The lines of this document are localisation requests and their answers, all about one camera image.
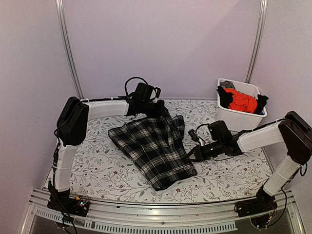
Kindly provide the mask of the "black white plaid skirt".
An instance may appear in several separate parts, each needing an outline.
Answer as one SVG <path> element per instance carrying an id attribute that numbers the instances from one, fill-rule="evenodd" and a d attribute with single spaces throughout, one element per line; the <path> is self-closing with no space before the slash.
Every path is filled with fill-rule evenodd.
<path id="1" fill-rule="evenodd" d="M 181 115 L 146 117 L 108 131 L 110 140 L 140 170 L 155 191 L 197 175 L 183 146 Z"/>

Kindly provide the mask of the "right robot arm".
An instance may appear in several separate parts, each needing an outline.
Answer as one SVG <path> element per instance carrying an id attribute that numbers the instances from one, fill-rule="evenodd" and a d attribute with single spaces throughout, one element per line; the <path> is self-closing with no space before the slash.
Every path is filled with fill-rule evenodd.
<path id="1" fill-rule="evenodd" d="M 251 130 L 232 134 L 225 121 L 208 124 L 212 143 L 197 144 L 185 156 L 187 162 L 201 162 L 219 155 L 240 156 L 255 149 L 279 145 L 285 147 L 285 158 L 276 167 L 260 189 L 261 194 L 252 202 L 255 212 L 261 213 L 271 204 L 274 196 L 312 157 L 312 127 L 295 111 L 273 122 Z"/>

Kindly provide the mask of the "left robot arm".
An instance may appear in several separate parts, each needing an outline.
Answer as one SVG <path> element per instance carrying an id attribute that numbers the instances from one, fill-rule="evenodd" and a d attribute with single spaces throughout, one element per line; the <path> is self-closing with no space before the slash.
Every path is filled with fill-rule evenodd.
<path id="1" fill-rule="evenodd" d="M 53 203 L 63 212 L 69 211 L 73 204 L 71 198 L 62 192 L 70 190 L 70 173 L 78 146 L 85 140 L 87 124 L 93 119 L 113 116 L 136 116 L 145 114 L 157 117 L 167 112 L 159 96 L 161 89 L 146 82 L 140 82 L 134 92 L 124 96 L 98 99 L 79 99 L 69 97 L 57 120 L 55 136 L 57 147 L 52 164 L 53 187 L 58 194 Z"/>

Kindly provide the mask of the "white plastic laundry bin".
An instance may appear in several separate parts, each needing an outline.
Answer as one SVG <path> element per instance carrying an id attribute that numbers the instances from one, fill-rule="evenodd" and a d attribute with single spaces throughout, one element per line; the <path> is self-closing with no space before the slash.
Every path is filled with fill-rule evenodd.
<path id="1" fill-rule="evenodd" d="M 217 80 L 218 117 L 231 131 L 257 127 L 267 116 L 268 97 L 257 86 L 236 80 Z"/>

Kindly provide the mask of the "black garment in bin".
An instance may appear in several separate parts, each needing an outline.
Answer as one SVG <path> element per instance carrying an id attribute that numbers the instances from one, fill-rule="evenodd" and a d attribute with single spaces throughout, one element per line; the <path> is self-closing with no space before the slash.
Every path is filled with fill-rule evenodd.
<path id="1" fill-rule="evenodd" d="M 221 86 L 217 87 L 217 92 L 220 98 L 220 105 L 223 108 L 229 109 L 230 104 L 233 102 L 233 93 L 227 93 Z"/>

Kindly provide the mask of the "red orange garment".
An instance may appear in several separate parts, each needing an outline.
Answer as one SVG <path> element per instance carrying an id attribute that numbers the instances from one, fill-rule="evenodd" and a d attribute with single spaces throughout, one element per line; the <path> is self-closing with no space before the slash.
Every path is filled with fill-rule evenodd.
<path id="1" fill-rule="evenodd" d="M 233 93 L 233 102 L 230 104 L 229 109 L 254 113 L 257 108 L 257 100 L 247 94 L 241 93 L 233 88 L 224 88 L 227 93 Z"/>

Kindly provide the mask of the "grey garment in bin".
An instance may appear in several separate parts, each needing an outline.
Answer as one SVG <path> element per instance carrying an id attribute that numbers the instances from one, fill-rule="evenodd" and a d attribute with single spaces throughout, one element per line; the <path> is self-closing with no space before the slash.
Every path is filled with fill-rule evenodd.
<path id="1" fill-rule="evenodd" d="M 231 81 L 228 81 L 228 80 L 221 81 L 220 82 L 220 86 L 222 88 L 233 88 L 233 89 L 235 89 L 234 84 Z"/>

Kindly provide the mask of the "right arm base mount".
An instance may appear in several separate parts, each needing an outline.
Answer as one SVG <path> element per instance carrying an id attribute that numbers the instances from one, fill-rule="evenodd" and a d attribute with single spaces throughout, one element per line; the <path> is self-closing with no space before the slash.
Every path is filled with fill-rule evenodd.
<path id="1" fill-rule="evenodd" d="M 267 194 L 263 190 L 263 186 L 258 190 L 254 199 L 239 201 L 234 205 L 234 211 L 239 217 L 268 212 L 276 208 L 277 202 L 275 196 Z"/>

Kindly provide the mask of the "aluminium front rail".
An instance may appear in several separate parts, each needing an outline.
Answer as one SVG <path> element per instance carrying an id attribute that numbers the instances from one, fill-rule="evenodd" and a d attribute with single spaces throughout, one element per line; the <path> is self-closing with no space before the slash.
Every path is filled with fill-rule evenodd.
<path id="1" fill-rule="evenodd" d="M 33 190 L 22 223 L 23 234 L 305 234 L 299 209 L 290 190 L 276 195 L 278 208 L 271 225 L 253 222 L 265 214 L 239 217 L 235 201 L 185 204 L 131 203 L 92 199 L 86 217 L 73 223 L 47 207 L 49 193 Z"/>

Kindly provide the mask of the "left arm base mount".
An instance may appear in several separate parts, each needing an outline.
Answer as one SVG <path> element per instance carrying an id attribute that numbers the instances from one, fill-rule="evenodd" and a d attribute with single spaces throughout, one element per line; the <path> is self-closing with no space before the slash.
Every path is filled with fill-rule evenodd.
<path id="1" fill-rule="evenodd" d="M 48 188 L 50 198 L 47 204 L 49 209 L 67 212 L 70 215 L 86 217 L 89 211 L 89 199 L 81 195 L 70 197 L 70 190 L 58 192 L 51 184 Z"/>

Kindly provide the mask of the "left aluminium frame post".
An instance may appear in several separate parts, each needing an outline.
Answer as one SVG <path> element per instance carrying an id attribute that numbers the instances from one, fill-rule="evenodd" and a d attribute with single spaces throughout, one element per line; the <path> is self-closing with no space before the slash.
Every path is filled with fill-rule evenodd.
<path id="1" fill-rule="evenodd" d="M 56 10 L 58 15 L 58 22 L 60 27 L 60 33 L 63 41 L 63 46 L 66 54 L 66 59 L 68 62 L 68 66 L 70 69 L 70 74 L 73 80 L 74 88 L 76 90 L 76 94 L 80 99 L 84 99 L 82 86 L 80 80 L 78 78 L 78 73 L 74 61 L 74 56 L 70 44 L 69 33 L 66 25 L 66 17 L 64 11 L 64 4 L 62 0 L 55 0 L 56 3 Z"/>

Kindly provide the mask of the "aluminium frame post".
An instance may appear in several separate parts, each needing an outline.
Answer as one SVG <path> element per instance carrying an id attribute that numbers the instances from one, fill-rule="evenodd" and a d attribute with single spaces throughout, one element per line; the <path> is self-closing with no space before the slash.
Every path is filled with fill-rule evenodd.
<path id="1" fill-rule="evenodd" d="M 70 74 L 73 80 L 74 88 L 76 90 L 76 94 L 80 99 L 84 99 L 82 86 L 80 80 L 78 78 L 78 73 L 74 61 L 74 56 L 70 44 L 69 33 L 66 25 L 66 17 L 64 11 L 64 4 L 62 0 L 55 0 L 56 3 L 56 10 L 58 15 L 58 22 L 60 27 L 60 33 L 63 41 L 63 46 L 66 54 L 66 59 L 68 62 L 68 66 L 70 69 Z"/>
<path id="2" fill-rule="evenodd" d="M 245 78 L 246 83 L 251 83 L 252 81 L 258 53 L 259 53 L 260 46 L 261 46 L 261 40 L 263 37 L 264 28 L 265 28 L 267 8 L 268 8 L 268 0 L 261 0 L 260 7 L 259 7 L 258 21 L 257 21 L 257 26 L 256 26 L 256 34 L 255 34 L 255 39 L 254 39 L 253 49 L 252 49 L 252 55 L 250 58 L 250 62 L 249 62 L 249 66 L 248 66 L 247 74 Z"/>

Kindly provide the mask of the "right aluminium frame post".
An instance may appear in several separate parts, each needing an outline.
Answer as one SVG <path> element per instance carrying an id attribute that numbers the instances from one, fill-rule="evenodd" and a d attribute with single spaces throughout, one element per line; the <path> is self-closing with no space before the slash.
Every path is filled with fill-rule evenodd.
<path id="1" fill-rule="evenodd" d="M 258 21 L 257 21 L 257 26 L 256 26 L 256 34 L 255 34 L 255 39 L 254 39 L 253 49 L 252 49 L 252 55 L 250 58 L 250 62 L 249 62 L 249 66 L 248 66 L 247 74 L 245 78 L 246 83 L 251 83 L 252 81 L 258 53 L 259 53 L 260 46 L 261 46 L 261 40 L 263 37 L 264 28 L 265 28 L 267 8 L 268 8 L 268 0 L 261 0 L 260 7 L 259 7 Z"/>

